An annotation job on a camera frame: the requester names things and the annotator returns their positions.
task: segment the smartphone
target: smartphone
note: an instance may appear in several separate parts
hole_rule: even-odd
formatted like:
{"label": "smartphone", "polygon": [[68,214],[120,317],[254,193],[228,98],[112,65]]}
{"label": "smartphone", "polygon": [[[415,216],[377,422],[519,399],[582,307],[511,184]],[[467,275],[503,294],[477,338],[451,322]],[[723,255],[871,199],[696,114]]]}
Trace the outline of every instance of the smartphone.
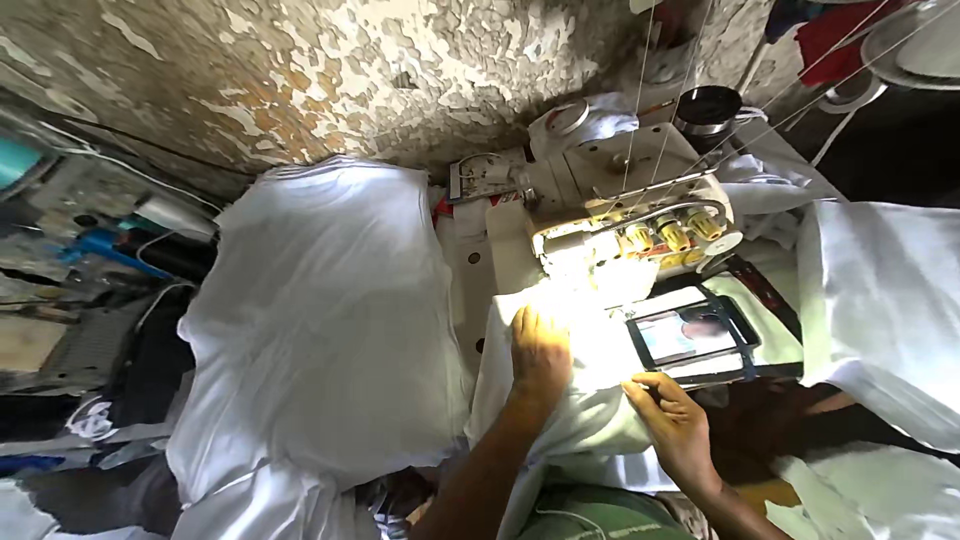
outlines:
{"label": "smartphone", "polygon": [[731,329],[720,311],[732,322],[732,331],[749,348],[760,344],[759,336],[728,296],[720,296],[719,308],[704,300],[674,307],[627,321],[636,353],[648,371],[736,353]]}

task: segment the green shirt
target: green shirt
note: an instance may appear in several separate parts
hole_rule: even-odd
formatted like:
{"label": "green shirt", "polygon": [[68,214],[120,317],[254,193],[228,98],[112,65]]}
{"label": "green shirt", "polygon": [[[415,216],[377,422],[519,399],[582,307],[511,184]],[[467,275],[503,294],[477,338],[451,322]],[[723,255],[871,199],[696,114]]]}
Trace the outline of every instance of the green shirt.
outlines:
{"label": "green shirt", "polygon": [[595,485],[545,486],[517,540],[691,540],[653,498]]}

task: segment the concrete wall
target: concrete wall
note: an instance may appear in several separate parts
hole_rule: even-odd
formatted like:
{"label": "concrete wall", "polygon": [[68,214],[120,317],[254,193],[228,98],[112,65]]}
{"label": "concrete wall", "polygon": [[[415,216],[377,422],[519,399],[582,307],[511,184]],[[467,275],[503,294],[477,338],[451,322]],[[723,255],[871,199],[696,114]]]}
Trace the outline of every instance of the concrete wall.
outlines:
{"label": "concrete wall", "polygon": [[[735,82],[769,3],[720,0],[705,80]],[[333,153],[443,171],[523,140],[539,113],[629,61],[639,35],[627,0],[6,4],[0,84],[253,172]],[[122,142],[228,198],[247,181]]]}

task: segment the right hand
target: right hand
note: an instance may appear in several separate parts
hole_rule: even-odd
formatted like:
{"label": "right hand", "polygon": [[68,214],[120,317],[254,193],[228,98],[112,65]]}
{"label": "right hand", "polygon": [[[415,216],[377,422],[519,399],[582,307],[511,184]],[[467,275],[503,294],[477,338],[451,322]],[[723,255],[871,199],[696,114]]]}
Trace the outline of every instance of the right hand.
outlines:
{"label": "right hand", "polygon": [[[640,386],[656,390],[660,402]],[[677,382],[663,373],[637,373],[622,382],[654,439],[660,466],[681,491],[709,495],[723,488],[710,459],[707,414]]]}

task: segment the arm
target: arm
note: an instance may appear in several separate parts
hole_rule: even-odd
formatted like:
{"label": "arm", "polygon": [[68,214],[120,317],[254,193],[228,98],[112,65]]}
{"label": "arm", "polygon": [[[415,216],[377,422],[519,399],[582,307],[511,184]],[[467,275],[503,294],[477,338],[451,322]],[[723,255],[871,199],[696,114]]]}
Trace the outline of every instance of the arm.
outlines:
{"label": "arm", "polygon": [[[660,402],[641,386],[660,395]],[[663,373],[638,373],[623,383],[654,439],[660,465],[681,491],[703,510],[721,538],[791,540],[754,512],[713,468],[707,414]]]}
{"label": "arm", "polygon": [[531,307],[513,323],[514,385],[499,417],[410,530],[411,540],[496,537],[516,474],[570,379],[569,333]]}

